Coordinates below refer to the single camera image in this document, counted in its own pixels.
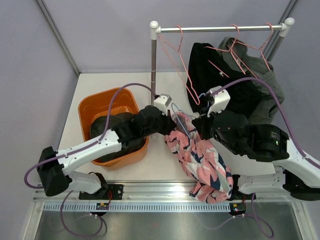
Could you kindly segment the blue wire hanger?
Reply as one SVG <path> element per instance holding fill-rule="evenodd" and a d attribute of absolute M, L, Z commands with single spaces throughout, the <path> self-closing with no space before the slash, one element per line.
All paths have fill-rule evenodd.
<path fill-rule="evenodd" d="M 192 120 L 198 118 L 201 114 L 206 114 L 205 110 L 207 110 L 207 107 L 200 108 L 198 112 L 195 112 L 198 117 L 180 109 L 175 101 L 171 103 L 171 110 L 172 119 L 176 123 L 176 128 L 169 135 L 165 136 L 165 142 L 167 144 L 178 143 L 180 140 L 188 141 L 190 139 L 195 139 L 196 135 L 200 137 L 192 124 Z"/>

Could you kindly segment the black shorts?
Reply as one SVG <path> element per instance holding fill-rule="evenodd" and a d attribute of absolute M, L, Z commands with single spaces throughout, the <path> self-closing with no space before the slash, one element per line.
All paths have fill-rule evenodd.
<path fill-rule="evenodd" d="M 199 98 L 197 105 L 195 95 L 206 93 L 217 86 L 225 86 L 237 79 L 244 78 L 240 71 L 233 70 L 220 56 L 221 52 L 212 49 L 209 43 L 195 42 L 192 46 L 186 86 L 189 105 L 194 113 L 199 113 L 208 104 L 205 97 Z M 249 118 L 262 100 L 262 93 L 252 81 L 243 81 L 226 89 L 230 95 L 227 110 Z"/>

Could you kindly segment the pink shark print shorts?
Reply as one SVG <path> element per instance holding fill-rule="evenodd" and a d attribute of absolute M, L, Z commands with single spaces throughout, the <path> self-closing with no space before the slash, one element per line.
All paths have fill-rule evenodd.
<path fill-rule="evenodd" d="M 210 140 L 202 140 L 195 135 L 188 141 L 180 140 L 166 145 L 185 175 L 196 181 L 189 192 L 192 198 L 207 204 L 231 198 L 234 183 L 232 172 Z"/>

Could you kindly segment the olive green shorts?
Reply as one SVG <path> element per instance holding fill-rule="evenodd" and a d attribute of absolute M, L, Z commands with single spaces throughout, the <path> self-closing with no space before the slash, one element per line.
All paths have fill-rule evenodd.
<path fill-rule="evenodd" d="M 118 113 L 116 115 L 110 115 L 107 129 L 113 128 L 117 124 L 131 119 L 132 116 L 133 116 L 133 114 L 131 112 L 122 112 L 122 113 Z M 100 116 L 100 117 L 96 118 L 92 122 L 92 124 L 90 125 L 90 138 L 91 139 L 96 138 L 97 136 L 101 135 L 104 132 L 105 126 L 106 126 L 106 120 L 107 120 L 107 116 L 104 115 L 104 116 Z M 101 156 L 98 159 L 98 162 L 99 163 L 106 163 L 111 160 L 128 155 L 130 153 L 136 152 L 136 151 L 140 150 L 145 145 L 145 143 L 146 143 L 145 138 L 141 139 L 140 141 L 130 142 L 128 148 L 122 149 L 118 152 L 114 152 L 114 153 L 110 153 L 110 154 Z"/>

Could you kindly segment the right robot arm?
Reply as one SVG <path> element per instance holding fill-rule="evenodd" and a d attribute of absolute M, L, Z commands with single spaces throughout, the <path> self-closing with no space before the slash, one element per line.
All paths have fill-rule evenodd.
<path fill-rule="evenodd" d="M 257 193 L 288 194 L 302 201 L 320 199 L 320 165 L 309 154 L 299 152 L 293 140 L 272 124 L 250 124 L 245 115 L 224 110 L 202 114 L 192 121 L 200 138 L 218 141 L 234 155 L 261 163 L 272 163 L 272 174 L 234 174 L 226 186 L 232 199 Z"/>

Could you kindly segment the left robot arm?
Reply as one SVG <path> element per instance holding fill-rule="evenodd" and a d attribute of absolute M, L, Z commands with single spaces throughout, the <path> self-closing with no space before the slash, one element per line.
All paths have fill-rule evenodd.
<path fill-rule="evenodd" d="M 102 156 L 126 150 L 152 134 L 168 135 L 175 127 L 169 111 L 148 105 L 106 133 L 77 146 L 60 151 L 51 146 L 43 149 L 37 173 L 45 195 L 53 197 L 65 191 L 79 191 L 88 200 L 103 199 L 109 190 L 103 175 L 76 170 Z"/>

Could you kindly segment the grey green shorts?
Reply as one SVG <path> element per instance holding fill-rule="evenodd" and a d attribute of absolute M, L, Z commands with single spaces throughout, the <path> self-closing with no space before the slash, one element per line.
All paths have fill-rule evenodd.
<path fill-rule="evenodd" d="M 248 47 L 241 41 L 234 44 L 231 55 L 228 52 L 232 46 L 233 37 L 225 37 L 219 44 L 218 48 L 222 49 L 218 53 L 228 66 L 237 72 L 246 72 L 247 77 L 257 77 L 264 81 L 273 90 L 278 102 L 282 104 L 285 100 L 285 94 L 282 87 L 276 80 L 274 68 L 269 62 L 265 62 L 262 58 L 248 55 Z M 248 118 L 251 124 L 271 124 L 279 108 L 272 97 L 270 91 L 257 81 L 247 81 L 247 84 L 253 84 L 261 93 L 261 100 L 257 104 L 253 113 Z"/>

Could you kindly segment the orange plastic laundry basket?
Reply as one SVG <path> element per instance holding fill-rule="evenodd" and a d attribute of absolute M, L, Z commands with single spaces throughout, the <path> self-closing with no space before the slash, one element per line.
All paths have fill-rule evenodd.
<path fill-rule="evenodd" d="M 110 101 L 117 90 L 117 88 L 113 88 L 90 95 L 84 98 L 78 105 L 78 115 L 84 141 L 91 139 L 90 126 L 94 120 L 108 114 Z M 114 116 L 120 113 L 137 114 L 139 110 L 132 92 L 128 89 L 123 89 L 115 97 L 115 100 L 111 105 L 110 113 Z M 117 170 L 127 165 L 137 163 L 146 156 L 148 143 L 149 139 L 145 138 L 144 145 L 132 153 L 113 158 L 109 161 L 104 161 L 104 158 L 100 157 L 93 160 L 92 163 L 97 166 L 106 167 L 110 170 Z"/>

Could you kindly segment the metal clothes rack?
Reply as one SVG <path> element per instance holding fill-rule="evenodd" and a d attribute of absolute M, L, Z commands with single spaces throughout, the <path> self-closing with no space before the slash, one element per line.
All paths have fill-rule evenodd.
<path fill-rule="evenodd" d="M 233 47 L 235 43 L 238 42 L 242 42 L 241 40 L 239 40 L 239 31 L 243 30 L 243 31 L 262 31 L 262 30 L 270 30 L 271 31 L 271 35 L 268 36 L 268 38 L 266 39 L 266 41 L 260 46 L 260 47 L 254 47 L 254 46 L 249 46 L 247 43 L 244 43 L 245 46 L 247 46 L 247 50 L 248 48 L 251 49 L 255 49 L 255 50 L 260 50 L 261 53 L 261 57 L 265 62 L 268 62 L 271 64 L 270 61 L 267 61 L 266 58 L 264 57 L 263 54 L 263 48 L 266 44 L 266 42 L 269 40 L 269 38 L 272 36 L 273 32 L 276 30 L 279 30 L 279 36 L 280 37 L 285 37 L 287 35 L 287 33 L 289 32 L 290 27 L 294 24 L 294 19 L 293 18 L 287 18 L 285 20 L 284 23 L 278 24 L 278 25 L 271 25 L 269 23 L 265 23 L 265 26 L 240 26 L 240 27 L 236 27 L 235 24 L 232 24 L 231 26 L 226 26 L 226 27 L 187 27 L 187 28 L 181 28 L 178 25 L 175 28 L 162 28 L 159 26 L 157 21 L 152 21 L 150 22 L 150 37 L 151 37 L 151 89 L 153 90 L 153 92 L 156 92 L 156 53 L 157 53 L 157 42 L 159 39 L 159 43 L 162 44 L 162 49 L 164 51 L 166 51 L 165 47 L 164 47 L 164 43 L 168 44 L 174 51 L 176 51 L 179 54 L 180 60 L 182 62 L 182 65 L 184 67 L 184 71 L 186 72 L 186 77 L 183 78 L 181 76 L 181 73 L 178 72 L 179 70 L 175 67 L 175 70 L 177 71 L 177 74 L 179 75 L 179 78 L 182 80 L 182 82 L 184 83 L 184 87 L 182 87 L 182 92 L 186 94 L 186 101 L 190 106 L 189 100 L 188 100 L 188 94 L 187 94 L 187 79 L 189 79 L 189 74 L 188 74 L 188 70 L 186 68 L 186 65 L 183 61 L 182 58 L 182 54 L 181 54 L 181 46 L 182 46 L 182 40 L 183 40 L 183 33 L 185 32 L 231 32 L 231 31 L 236 31 L 236 37 L 234 38 L 234 41 L 232 43 L 232 46 L 229 47 L 228 52 L 231 53 L 231 55 L 233 55 Z M 168 43 L 166 40 L 164 40 L 164 38 L 161 36 L 161 34 L 163 33 L 171 33 L 171 32 L 179 32 L 180 33 L 180 42 L 177 48 L 174 48 L 170 43 Z M 219 49 L 219 47 L 214 47 L 212 46 L 212 49 L 216 50 L 216 51 L 222 51 L 222 49 Z M 243 74 L 245 75 L 245 77 L 243 78 L 253 78 L 253 79 L 259 79 L 256 76 L 252 77 L 252 76 L 246 76 L 246 72 L 243 72 Z M 275 103 L 279 103 L 276 95 L 274 94 L 273 90 L 272 93 L 270 92 L 270 94 L 272 95 L 272 97 L 274 98 Z M 196 100 L 195 103 L 197 105 L 200 104 L 200 95 L 195 95 Z"/>

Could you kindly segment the aluminium mounting rail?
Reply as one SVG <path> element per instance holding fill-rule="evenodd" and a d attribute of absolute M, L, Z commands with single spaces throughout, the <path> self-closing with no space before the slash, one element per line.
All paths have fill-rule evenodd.
<path fill-rule="evenodd" d="M 198 200 L 192 198 L 189 193 L 194 187 L 193 181 L 111 181 L 111 184 L 122 185 L 122 199 L 116 200 L 112 197 L 111 202 L 116 203 L 197 203 Z M 56 196 L 46 196 L 44 190 L 36 190 L 33 202 L 58 202 L 61 203 L 69 191 Z M 68 202 L 99 202 L 100 199 L 79 199 L 84 193 L 72 192 L 68 197 Z M 288 193 L 280 192 L 257 192 L 257 202 L 292 202 Z"/>

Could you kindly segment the right aluminium frame post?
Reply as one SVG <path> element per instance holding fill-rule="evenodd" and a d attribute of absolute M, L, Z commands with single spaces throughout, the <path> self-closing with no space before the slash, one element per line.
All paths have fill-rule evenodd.
<path fill-rule="evenodd" d="M 278 23 L 284 23 L 285 20 L 289 17 L 292 17 L 293 12 L 295 11 L 298 3 L 300 1 L 299 0 L 290 0 L 287 4 L 287 6 L 285 7 Z M 274 56 L 276 55 L 277 50 L 279 49 L 282 41 L 283 41 L 283 37 L 279 36 L 279 30 L 276 30 L 273 32 L 270 40 L 267 42 L 264 50 L 263 50 L 263 55 L 266 58 L 266 60 L 268 62 L 271 62 L 272 59 L 274 58 Z"/>

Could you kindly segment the aluminium frame post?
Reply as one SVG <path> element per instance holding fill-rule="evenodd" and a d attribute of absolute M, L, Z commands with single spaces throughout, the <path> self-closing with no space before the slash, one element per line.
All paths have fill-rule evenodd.
<path fill-rule="evenodd" d="M 69 66 L 71 67 L 71 69 L 73 70 L 73 72 L 75 73 L 75 75 L 77 77 L 80 76 L 81 71 L 76 63 L 76 61 L 74 60 L 71 52 L 69 51 L 56 23 L 55 20 L 52 16 L 52 14 L 50 13 L 46 3 L 44 0 L 35 0 L 34 1 L 37 5 L 37 7 L 39 8 L 41 14 L 44 17 L 44 20 L 46 21 L 50 31 L 52 32 L 55 40 L 57 41 L 57 44 L 59 45 L 65 59 L 67 60 Z"/>
<path fill-rule="evenodd" d="M 284 23 L 285 20 L 289 17 L 292 17 L 293 12 L 295 11 L 298 3 L 300 1 L 299 0 L 290 0 L 287 4 L 287 6 L 285 7 L 278 23 Z M 267 42 L 264 50 L 263 50 L 263 55 L 266 58 L 266 60 L 268 62 L 271 62 L 272 59 L 274 58 L 274 56 L 276 55 L 277 50 L 279 49 L 282 41 L 283 41 L 283 37 L 279 36 L 279 30 L 276 30 L 273 32 L 270 40 Z"/>

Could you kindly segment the left aluminium frame post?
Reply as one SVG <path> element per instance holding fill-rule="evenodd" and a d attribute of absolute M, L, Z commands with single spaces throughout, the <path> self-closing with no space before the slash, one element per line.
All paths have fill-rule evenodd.
<path fill-rule="evenodd" d="M 77 77 L 80 76 L 81 71 L 76 63 L 76 61 L 74 60 L 71 52 L 69 51 L 56 23 L 55 20 L 52 16 L 52 14 L 50 13 L 46 3 L 44 0 L 35 0 L 34 1 L 37 5 L 37 7 L 39 8 L 41 14 L 44 17 L 44 20 L 46 21 L 50 31 L 52 32 L 55 40 L 57 41 L 57 44 L 59 45 L 65 59 L 67 60 L 69 66 L 71 67 L 71 69 L 73 70 L 73 72 L 75 73 L 75 75 Z"/>

